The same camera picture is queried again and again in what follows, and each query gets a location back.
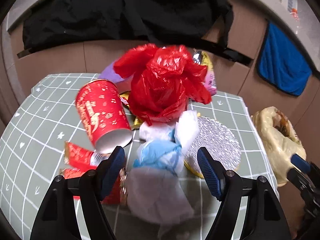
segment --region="white grid line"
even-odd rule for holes
[[[1,194],[3,195],[4,200],[5,200],[5,201],[8,203],[8,205],[9,205],[9,201],[7,200],[7,198],[5,197],[5,195],[4,195],[2,192],[1,192]],[[13,207],[11,207],[11,209],[12,209],[12,211],[14,212],[14,214],[17,216],[17,218],[20,220],[20,222],[22,222],[23,225],[24,225],[27,229],[29,229],[29,230],[31,231],[31,228],[30,228],[29,226],[27,226],[25,222],[22,221],[21,217],[19,217],[19,215],[15,212],[15,210],[13,209]]]
[[[47,87],[43,84],[39,85],[39,86],[44,86],[45,88],[57,88],[57,87]],[[67,89],[67,90],[79,90],[78,88],[59,88],[59,89]]]
[[[225,112],[225,113],[229,113],[229,114],[239,114],[239,113],[231,113],[231,112],[228,112],[228,111],[225,111],[225,110],[213,108],[213,105],[212,105],[212,108],[210,108],[210,107],[205,107],[205,106],[194,106],[194,107],[205,108],[205,109],[212,109],[212,110],[215,110],[215,111]]]
[[[62,78],[64,78],[66,76],[50,76],[50,77],[55,77],[55,78],[62,77]],[[68,76],[68,77],[70,77],[70,78],[92,78],[92,77],[87,77],[87,76],[81,76],[81,77]]]
[[[32,88],[31,88],[31,94],[35,91],[35,88],[36,88],[36,87],[39,87],[40,85],[42,85],[41,82],[46,81],[49,77],[51,77],[51,75],[47,75],[47,76],[44,77],[42,80],[40,80],[34,87],[32,87]]]
[[[41,99],[41,98],[37,98],[35,97],[33,94],[31,94],[32,97],[40,100],[40,101],[45,101],[45,102],[51,102],[51,103],[57,103],[56,101],[50,101],[50,100],[45,100],[45,99]],[[59,104],[63,104],[63,105],[68,105],[68,106],[75,106],[75,104],[69,104],[69,103],[62,103],[62,102],[59,102]]]
[[[221,98],[231,98],[231,99],[235,99],[235,100],[241,100],[240,98],[232,98],[232,97],[228,97],[225,93],[225,96],[221,96],[221,95],[214,95],[214,97],[221,97]]]
[[[20,160],[21,163],[23,163],[24,165],[26,165],[29,169],[32,169],[31,166],[22,159],[23,156],[20,157],[19,155],[17,155],[17,154],[15,153],[15,151],[12,150],[11,147],[10,147],[5,141],[4,141],[4,144],[9,148],[9,150],[11,150],[11,153],[13,153],[13,154]],[[50,181],[49,181],[46,177],[42,176],[42,175],[41,175],[40,173],[38,173],[37,171],[35,171],[35,174],[37,174],[37,175],[38,175],[41,179],[43,179],[44,181],[50,183]]]
[[[215,112],[214,112],[214,107],[213,107],[212,100],[211,100],[210,104],[211,104],[211,107],[212,107],[213,118],[214,118],[215,120],[217,120],[216,114],[215,114]]]
[[[263,146],[263,143],[261,141],[261,138],[258,134],[258,131],[256,129],[256,127],[254,126],[251,118],[250,118],[250,115],[249,115],[249,111],[248,111],[248,108],[245,106],[245,103],[244,101],[242,100],[241,98],[241,104],[242,104],[242,107],[244,108],[244,110],[246,111],[247,113],[247,121],[249,122],[249,125],[251,126],[251,129],[254,131],[254,137],[256,138],[257,142],[258,142],[258,146],[259,146],[259,149],[261,151],[261,155],[262,155],[262,158],[263,158],[263,162],[264,162],[264,165],[266,167],[266,170],[268,171],[268,176],[271,174],[271,176],[273,176],[275,178],[275,175],[273,173],[273,170],[271,169],[271,164],[269,162],[269,159],[268,159],[268,156],[267,156],[267,153],[265,151],[265,148]],[[277,191],[277,187],[275,187],[274,183],[273,183],[273,180],[272,178],[270,178],[270,184],[273,188],[273,190],[275,191],[277,197],[279,198],[279,193]]]
[[[70,136],[70,138],[69,138],[69,142],[71,141],[71,139],[72,139],[73,136],[75,135],[76,131],[77,131],[78,129],[80,129],[80,128],[79,128],[79,125],[80,125],[80,124],[81,124],[81,120],[78,122],[78,125],[75,127],[75,130],[74,130],[73,133],[71,134],[71,136]],[[53,181],[53,178],[54,178],[54,176],[55,176],[55,174],[56,174],[56,172],[57,172],[57,170],[58,170],[58,168],[59,168],[59,164],[60,164],[60,162],[61,162],[61,159],[62,159],[63,155],[64,155],[64,153],[61,154],[61,156],[60,156],[60,159],[59,159],[59,161],[58,161],[58,164],[57,164],[57,166],[56,166],[56,168],[55,168],[55,170],[54,170],[54,172],[53,172],[53,174],[52,174],[51,181]],[[76,205],[76,218],[78,217],[79,205],[80,205],[80,199],[77,201],[77,205]]]
[[[257,173],[257,174],[252,174],[252,178],[250,178],[251,175],[246,175],[246,176],[241,176],[241,177],[248,178],[248,179],[256,179],[257,177],[259,177],[261,175],[267,175],[267,174],[268,174],[268,172],[265,171],[265,172],[261,172],[261,173]]]
[[[72,127],[72,128],[79,129],[79,130],[81,130],[81,131],[85,131],[85,129],[83,129],[83,128],[79,128],[79,127],[77,127],[77,126],[74,126],[74,125],[71,125],[71,124],[68,124],[68,123],[58,122],[58,121],[55,121],[55,120],[52,120],[52,119],[48,119],[48,118],[45,118],[45,117],[41,117],[41,116],[36,115],[36,114],[29,113],[28,111],[24,110],[22,107],[20,107],[20,109],[23,110],[24,112],[26,112],[27,114],[33,115],[33,116],[35,116],[35,117],[39,117],[39,118],[41,118],[41,119],[43,119],[43,120],[48,120],[48,121],[51,121],[51,122],[55,122],[55,123],[58,123],[58,124],[62,124],[62,125],[64,125],[64,126],[69,126],[69,127]]]
[[[238,130],[238,126],[237,126],[237,124],[236,124],[236,120],[235,120],[235,118],[234,118],[234,116],[233,116],[233,113],[232,113],[232,110],[231,110],[231,106],[230,106],[229,100],[228,100],[228,98],[227,98],[227,93],[225,92],[224,94],[226,95],[226,101],[227,101],[227,104],[228,104],[228,107],[229,107],[229,110],[230,110],[230,113],[231,113],[232,120],[233,120],[233,122],[235,123],[236,129]],[[242,141],[242,138],[241,138],[241,135],[240,135],[239,130],[238,130],[238,135],[239,135],[239,138],[240,138],[240,141],[241,141],[243,150],[244,150],[245,157],[246,157],[247,162],[248,162],[248,167],[249,167],[249,171],[250,171],[250,176],[251,176],[251,179],[252,179],[252,171],[251,171],[251,166],[250,166],[249,158],[248,158],[248,155],[247,155],[247,153],[246,153],[246,151],[245,151],[244,143],[243,143],[243,141]]]
[[[90,79],[90,81],[93,80],[93,79],[95,78],[95,76],[96,76],[96,74],[93,75],[93,77]],[[68,142],[70,142],[70,141],[72,140],[72,138],[73,138],[73,136],[75,135],[76,131],[77,131],[78,129],[80,129],[80,128],[79,128],[79,125],[80,125],[80,124],[81,124],[81,120],[79,120],[78,125],[75,126],[75,129],[74,129],[73,133],[71,134]],[[56,172],[57,172],[57,170],[58,170],[58,168],[59,168],[59,164],[60,164],[60,162],[61,162],[61,159],[62,159],[63,155],[64,155],[64,151],[63,151],[63,153],[60,155],[60,158],[59,158],[59,161],[58,161],[58,163],[57,163],[57,166],[56,166],[56,168],[55,168],[55,170],[54,170],[54,172],[53,172],[53,174],[52,174],[51,181],[53,181],[53,178],[55,177],[55,174],[56,174]]]
[[[7,198],[5,196],[3,196],[3,197],[6,200],[6,202],[9,204],[9,201],[7,200]],[[14,214],[17,216],[17,218],[20,220],[20,222],[22,222],[23,225],[31,232],[32,229],[25,222],[22,221],[21,217],[15,212],[15,210],[12,207],[11,207],[11,209],[14,212]],[[80,236],[83,240],[90,240],[90,238],[88,238],[86,236],[83,236],[83,235],[80,235]]]
[[[27,108],[27,110],[33,105],[33,103],[36,101],[36,99],[34,100],[34,101],[32,101],[32,103],[30,104],[30,106]],[[20,120],[23,118],[23,116],[24,116],[24,114],[25,113],[23,113],[22,114],[22,116],[20,117],[20,119],[17,121],[17,125],[18,125],[18,123],[20,122]],[[31,122],[31,120],[32,120],[32,118],[30,119],[30,121],[28,122],[28,124],[26,125],[26,127],[25,127],[25,129],[24,130],[26,130],[26,128],[27,128],[27,126],[30,124],[30,122]],[[14,128],[12,129],[12,131],[11,131],[11,133],[10,133],[10,135],[9,135],[9,137],[8,137],[8,139],[7,139],[7,141],[10,139],[10,136],[12,135],[12,133],[13,133],[13,131],[14,131],[14,129],[16,129],[17,127],[10,121],[10,123],[14,126]],[[18,143],[18,141],[20,140],[20,138],[21,138],[21,135],[19,136],[19,138],[18,138],[18,140],[17,140],[17,142],[16,142],[16,144],[15,144],[15,146],[13,147],[13,149],[16,147],[16,145],[17,145],[17,143]],[[11,154],[10,154],[10,156],[9,156],[9,159],[8,159],[8,162],[7,162],[7,165],[6,165],[6,168],[5,168],[5,171],[7,170],[7,167],[8,167],[8,164],[9,164],[9,161],[10,161],[10,157],[11,157],[11,155],[12,155],[12,152],[11,152]],[[3,189],[3,182],[4,182],[4,177],[3,177],[3,180],[2,180],[2,185],[1,185],[1,192],[2,192],[2,189]],[[0,207],[1,207],[1,200],[2,200],[2,195],[0,195]]]
[[[112,212],[117,212],[118,207],[117,208],[112,208],[112,206],[104,205],[104,209],[112,211]],[[129,209],[128,209],[128,211],[119,209],[118,212],[120,214],[123,214],[123,215],[128,215],[128,216],[132,216],[132,217],[135,216],[129,211]]]
[[[51,150],[53,150],[53,151],[56,151],[56,152],[58,152],[58,153],[62,153],[62,151],[60,151],[59,149],[54,148],[54,147],[51,147],[51,146],[49,146],[49,145],[46,145],[45,143],[43,143],[43,142],[39,141],[38,139],[34,138],[33,136],[30,136],[30,135],[28,135],[27,133],[25,133],[24,131],[20,130],[20,129],[19,129],[18,127],[16,127],[11,121],[10,121],[10,123],[15,127],[15,129],[17,129],[18,131],[20,131],[22,134],[24,134],[25,136],[29,137],[30,139],[36,141],[37,143],[40,143],[40,144],[43,145],[43,146],[46,146],[47,148],[49,148],[49,149],[51,149]]]
[[[232,130],[232,131],[240,131],[240,132],[254,132],[254,131],[247,131],[247,130],[239,130],[239,129],[231,129],[231,128],[228,128],[229,130]]]
[[[12,184],[13,184],[12,187],[15,186],[16,189],[21,193],[21,195],[22,195],[23,197],[25,197],[25,195],[23,194],[23,192],[21,191],[21,189],[20,189],[15,183],[13,183],[13,180],[10,178],[9,174],[7,173],[7,171],[4,170],[4,173],[7,175],[7,177],[9,178],[9,180],[12,182]],[[26,197],[26,200],[27,200],[31,205],[33,205],[33,207],[34,207],[36,210],[39,209],[29,198]]]
[[[51,110],[49,111],[49,113],[47,114],[47,116],[51,113],[51,111],[54,109],[54,107],[56,106],[56,104],[64,97],[64,95],[65,95],[67,92],[68,92],[68,90],[66,90],[66,92],[65,92],[65,93],[60,97],[60,99],[54,104],[54,106],[51,108]],[[68,112],[68,110],[70,109],[70,107],[71,107],[71,105],[68,107],[68,109],[65,111],[65,113],[60,117],[59,122],[60,122],[61,119],[65,116],[65,114]],[[57,128],[57,126],[58,126],[58,124],[56,124],[55,127],[53,128],[53,130],[51,131],[51,133],[50,133],[50,135],[49,135],[49,137],[48,137],[45,145],[43,146],[41,152],[39,153],[39,155],[38,155],[38,157],[37,157],[37,160],[36,160],[36,162],[35,162],[35,164],[34,164],[34,166],[33,166],[33,169],[32,169],[32,171],[31,171],[31,175],[30,175],[29,180],[28,180],[28,183],[27,183],[27,188],[26,188],[26,192],[25,192],[25,197],[26,197],[26,195],[27,195],[27,191],[28,191],[29,184],[30,184],[30,181],[31,181],[31,177],[32,177],[32,174],[33,174],[33,172],[34,172],[34,170],[35,170],[35,167],[36,167],[36,165],[37,165],[37,163],[38,163],[38,161],[39,161],[39,159],[40,159],[40,157],[41,157],[41,154],[42,154],[44,148],[47,146],[47,143],[49,142],[49,140],[50,140],[53,132],[54,132],[55,129]],[[24,204],[25,204],[25,198],[24,198],[23,204],[22,204],[22,220],[23,220],[23,214],[24,214]],[[24,240],[23,225],[21,225],[21,226],[22,226],[22,240]]]
[[[126,169],[126,170],[127,170],[127,167],[128,167],[129,158],[130,158],[130,154],[131,154],[131,150],[132,150],[132,145],[133,145],[133,142],[134,142],[133,138],[134,138],[135,135],[136,135],[136,131],[137,131],[137,130],[134,130],[133,136],[132,136],[132,142],[130,143],[130,148],[129,148],[129,152],[128,152],[128,156],[127,156],[127,162],[126,162],[126,164],[125,164],[125,169]],[[115,224],[114,224],[114,226],[113,226],[113,234],[114,234],[114,235],[116,235],[116,228],[117,228],[119,210],[120,210],[120,205],[118,205],[117,211],[116,211]]]

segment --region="red plastic bag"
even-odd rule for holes
[[[116,61],[114,70],[124,79],[133,75],[130,110],[149,125],[179,118],[189,98],[203,104],[211,102],[203,86],[207,67],[194,63],[183,45],[138,46]]]

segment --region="blue towel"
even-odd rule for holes
[[[294,96],[301,95],[311,75],[305,58],[273,23],[268,25],[257,70],[267,82]]]

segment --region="yellow plastic bag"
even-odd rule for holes
[[[287,183],[287,172],[294,165],[290,162],[293,154],[304,160],[306,151],[288,118],[274,106],[267,107],[252,116],[268,155],[278,187]]]

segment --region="silver foil lid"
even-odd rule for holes
[[[214,160],[226,170],[235,170],[241,160],[241,148],[234,134],[222,123],[209,117],[198,117],[200,132],[188,150],[184,163],[195,175],[203,178],[197,161],[197,151],[206,147]]]

